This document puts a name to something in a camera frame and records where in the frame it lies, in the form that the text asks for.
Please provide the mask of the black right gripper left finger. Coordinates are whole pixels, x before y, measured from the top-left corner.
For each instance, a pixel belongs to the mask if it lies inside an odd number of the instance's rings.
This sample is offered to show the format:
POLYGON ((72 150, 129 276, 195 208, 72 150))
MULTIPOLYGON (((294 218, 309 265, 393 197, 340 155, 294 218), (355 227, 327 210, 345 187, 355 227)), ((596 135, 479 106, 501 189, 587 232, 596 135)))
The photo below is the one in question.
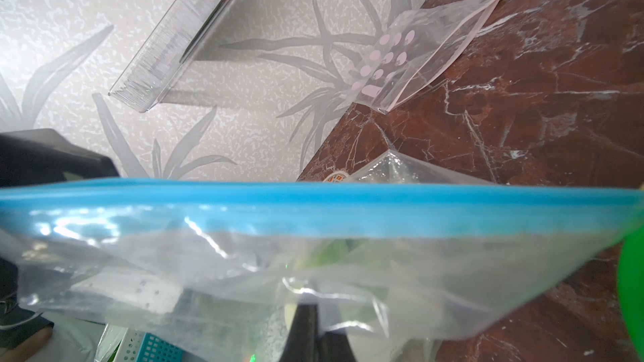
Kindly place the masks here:
POLYGON ((319 360, 318 320, 317 305, 298 305, 280 362, 317 362, 319 360))

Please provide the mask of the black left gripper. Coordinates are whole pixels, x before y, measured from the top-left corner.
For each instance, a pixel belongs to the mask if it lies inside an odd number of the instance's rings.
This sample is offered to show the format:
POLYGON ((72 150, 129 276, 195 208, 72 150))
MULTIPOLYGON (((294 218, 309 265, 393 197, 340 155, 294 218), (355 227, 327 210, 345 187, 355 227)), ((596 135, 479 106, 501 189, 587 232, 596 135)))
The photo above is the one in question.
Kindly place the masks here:
POLYGON ((112 159, 78 147, 54 129, 1 134, 3 188, 119 176, 112 159))

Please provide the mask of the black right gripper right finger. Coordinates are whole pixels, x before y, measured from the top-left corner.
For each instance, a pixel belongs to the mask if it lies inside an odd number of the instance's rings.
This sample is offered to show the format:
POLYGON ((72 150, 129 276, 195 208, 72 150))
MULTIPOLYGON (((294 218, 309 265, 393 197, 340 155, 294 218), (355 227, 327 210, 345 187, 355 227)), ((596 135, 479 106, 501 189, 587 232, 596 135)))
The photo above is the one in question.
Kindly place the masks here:
POLYGON ((346 334, 342 331, 327 332, 318 338, 320 362, 356 362, 346 334))

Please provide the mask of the clear zip-top bag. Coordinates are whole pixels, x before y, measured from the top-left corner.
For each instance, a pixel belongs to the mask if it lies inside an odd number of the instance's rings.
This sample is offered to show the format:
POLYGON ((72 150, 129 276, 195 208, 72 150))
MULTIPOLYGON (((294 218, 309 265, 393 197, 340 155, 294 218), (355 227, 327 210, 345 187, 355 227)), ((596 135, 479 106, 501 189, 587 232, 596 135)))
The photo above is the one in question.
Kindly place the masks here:
POLYGON ((401 13, 367 49, 349 102, 386 114, 418 95, 465 51, 502 0, 462 0, 401 13))
POLYGON ((456 182, 383 155, 359 179, 90 179, 3 189, 18 303, 276 360, 298 306, 320 334, 462 340, 643 222, 638 189, 456 182))

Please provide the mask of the chinese cabbage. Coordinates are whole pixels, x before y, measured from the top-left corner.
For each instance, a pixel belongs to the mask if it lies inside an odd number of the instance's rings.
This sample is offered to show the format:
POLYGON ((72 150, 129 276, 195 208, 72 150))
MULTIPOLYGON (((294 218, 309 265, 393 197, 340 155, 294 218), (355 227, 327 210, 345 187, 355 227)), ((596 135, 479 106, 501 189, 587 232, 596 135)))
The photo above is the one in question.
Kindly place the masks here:
POLYGON ((387 331, 397 242, 337 239, 316 243, 311 251, 285 267, 278 280, 283 301, 317 305, 326 331, 387 331))

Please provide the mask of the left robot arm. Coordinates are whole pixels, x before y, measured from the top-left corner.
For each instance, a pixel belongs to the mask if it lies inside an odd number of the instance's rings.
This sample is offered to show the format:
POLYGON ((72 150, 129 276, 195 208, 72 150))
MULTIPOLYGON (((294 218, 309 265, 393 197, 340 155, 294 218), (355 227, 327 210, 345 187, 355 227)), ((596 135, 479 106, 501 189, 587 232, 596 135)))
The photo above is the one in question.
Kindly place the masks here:
MULTIPOLYGON (((66 181, 117 178, 107 156, 78 147, 53 129, 1 134, 1 187, 3 189, 66 181)), ((18 268, 1 260, 1 347, 14 350, 54 323, 20 308, 18 268)))

